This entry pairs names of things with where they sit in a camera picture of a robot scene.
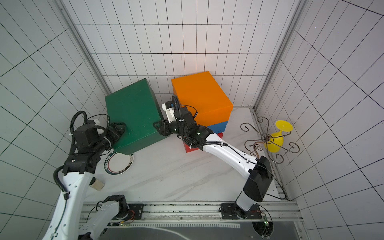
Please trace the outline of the green shoebox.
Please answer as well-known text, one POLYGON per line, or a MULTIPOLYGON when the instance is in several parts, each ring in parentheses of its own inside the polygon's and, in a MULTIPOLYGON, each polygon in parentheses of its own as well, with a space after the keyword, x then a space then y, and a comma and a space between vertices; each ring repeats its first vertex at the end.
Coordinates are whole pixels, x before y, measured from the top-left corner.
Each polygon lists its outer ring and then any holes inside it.
POLYGON ((153 126, 164 117, 147 79, 106 96, 105 102, 111 122, 126 124, 115 152, 130 155, 166 138, 153 126))

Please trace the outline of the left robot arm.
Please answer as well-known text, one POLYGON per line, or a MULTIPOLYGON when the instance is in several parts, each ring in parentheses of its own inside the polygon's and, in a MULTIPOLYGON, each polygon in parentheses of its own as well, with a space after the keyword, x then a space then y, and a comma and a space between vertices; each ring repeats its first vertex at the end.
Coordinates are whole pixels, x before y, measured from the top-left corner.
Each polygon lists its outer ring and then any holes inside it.
POLYGON ((80 217, 87 190, 95 183, 95 172, 101 155, 113 148, 124 134, 126 124, 111 123, 108 128, 85 120, 73 129, 70 125, 72 146, 65 163, 54 171, 54 181, 62 191, 45 240, 97 240, 113 220, 129 219, 130 211, 125 196, 114 195, 102 201, 96 215, 84 227, 80 217))

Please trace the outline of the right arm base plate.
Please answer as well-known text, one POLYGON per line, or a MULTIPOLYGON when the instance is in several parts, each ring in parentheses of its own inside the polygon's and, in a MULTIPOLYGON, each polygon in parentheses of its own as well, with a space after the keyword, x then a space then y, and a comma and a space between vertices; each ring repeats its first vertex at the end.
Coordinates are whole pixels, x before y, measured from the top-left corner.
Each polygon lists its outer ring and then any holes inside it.
POLYGON ((244 211, 235 204, 222 203, 219 207, 223 220, 260 220, 262 213, 258 204, 254 204, 248 211, 244 211))

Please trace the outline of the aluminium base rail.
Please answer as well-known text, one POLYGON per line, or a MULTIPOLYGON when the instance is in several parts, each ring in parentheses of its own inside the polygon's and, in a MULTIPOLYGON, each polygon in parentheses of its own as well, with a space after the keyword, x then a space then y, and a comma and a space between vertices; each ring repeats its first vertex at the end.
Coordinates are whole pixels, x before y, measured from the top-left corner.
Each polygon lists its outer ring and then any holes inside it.
POLYGON ((124 222, 112 220, 108 227, 224 227, 239 228, 242 222, 262 224, 302 222, 304 219, 295 202, 262 202, 260 220, 223 220, 219 207, 222 202, 132 202, 144 204, 141 220, 124 222))

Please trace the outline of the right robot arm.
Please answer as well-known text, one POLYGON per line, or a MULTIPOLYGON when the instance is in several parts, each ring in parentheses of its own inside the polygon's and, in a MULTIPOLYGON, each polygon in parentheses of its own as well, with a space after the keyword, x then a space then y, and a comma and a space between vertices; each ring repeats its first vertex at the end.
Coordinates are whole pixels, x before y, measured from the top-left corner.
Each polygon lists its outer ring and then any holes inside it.
POLYGON ((248 212, 255 203, 264 200, 273 180, 267 158, 248 155, 225 142, 211 129, 198 125, 186 107, 177 107, 167 102, 162 104, 162 109, 167 119, 153 124, 160 135, 177 135, 189 148, 200 149, 218 157, 246 179, 235 201, 235 209, 240 214, 248 212))

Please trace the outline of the yellow plastic goblet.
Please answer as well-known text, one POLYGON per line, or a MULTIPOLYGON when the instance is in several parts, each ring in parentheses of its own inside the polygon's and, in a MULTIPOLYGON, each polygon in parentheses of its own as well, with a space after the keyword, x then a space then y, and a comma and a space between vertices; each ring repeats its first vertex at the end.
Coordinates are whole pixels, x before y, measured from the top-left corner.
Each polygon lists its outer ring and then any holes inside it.
POLYGON ((276 127, 279 131, 272 133, 271 135, 267 135, 267 140, 265 143, 265 148, 268 152, 271 153, 277 153, 282 148, 284 144, 283 133, 289 135, 293 130, 292 124, 283 120, 276 121, 276 127))

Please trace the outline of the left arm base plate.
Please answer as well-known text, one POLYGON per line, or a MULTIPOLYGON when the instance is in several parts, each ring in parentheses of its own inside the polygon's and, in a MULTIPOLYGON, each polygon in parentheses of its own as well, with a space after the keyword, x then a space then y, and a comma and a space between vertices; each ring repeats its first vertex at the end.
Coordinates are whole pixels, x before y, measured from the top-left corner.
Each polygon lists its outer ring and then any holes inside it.
POLYGON ((144 204, 127 204, 125 215, 123 217, 124 222, 133 222, 142 219, 144 211, 144 204))

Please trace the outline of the blue shoebox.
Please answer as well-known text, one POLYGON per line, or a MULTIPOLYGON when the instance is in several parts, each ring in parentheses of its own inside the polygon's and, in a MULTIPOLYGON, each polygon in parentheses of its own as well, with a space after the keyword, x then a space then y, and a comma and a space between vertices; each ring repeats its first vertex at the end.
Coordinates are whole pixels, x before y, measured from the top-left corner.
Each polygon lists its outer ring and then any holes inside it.
POLYGON ((210 124, 208 128, 216 134, 223 133, 226 130, 228 121, 229 120, 223 122, 216 121, 214 124, 210 124))

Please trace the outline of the small beige cup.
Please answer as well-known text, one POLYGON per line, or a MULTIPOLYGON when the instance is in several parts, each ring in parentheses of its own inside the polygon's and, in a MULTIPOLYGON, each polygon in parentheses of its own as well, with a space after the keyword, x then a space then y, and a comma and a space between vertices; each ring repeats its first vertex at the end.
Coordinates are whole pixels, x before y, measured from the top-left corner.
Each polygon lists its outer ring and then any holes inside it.
POLYGON ((95 177, 92 177, 92 179, 91 179, 91 181, 89 183, 89 186, 91 188, 93 188, 94 190, 100 192, 103 189, 103 187, 105 186, 105 183, 103 183, 99 179, 96 179, 95 177))

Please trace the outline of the orange shoebox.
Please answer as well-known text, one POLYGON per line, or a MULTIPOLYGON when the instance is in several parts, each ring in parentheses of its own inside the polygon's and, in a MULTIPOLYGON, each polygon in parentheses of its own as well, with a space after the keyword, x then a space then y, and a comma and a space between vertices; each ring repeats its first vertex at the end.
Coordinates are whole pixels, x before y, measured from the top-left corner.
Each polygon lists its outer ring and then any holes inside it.
POLYGON ((213 126, 228 122, 233 104, 210 72, 172 79, 173 93, 187 105, 199 125, 213 126))

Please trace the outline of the round white plate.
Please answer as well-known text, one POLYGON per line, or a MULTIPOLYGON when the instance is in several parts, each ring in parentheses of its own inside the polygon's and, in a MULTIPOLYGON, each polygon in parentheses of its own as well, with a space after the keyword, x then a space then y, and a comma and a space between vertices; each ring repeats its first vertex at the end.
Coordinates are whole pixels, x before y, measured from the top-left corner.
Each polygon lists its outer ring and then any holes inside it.
POLYGON ((134 162, 134 154, 124 155, 113 152, 107 156, 104 162, 104 170, 109 175, 120 175, 126 172, 134 162))

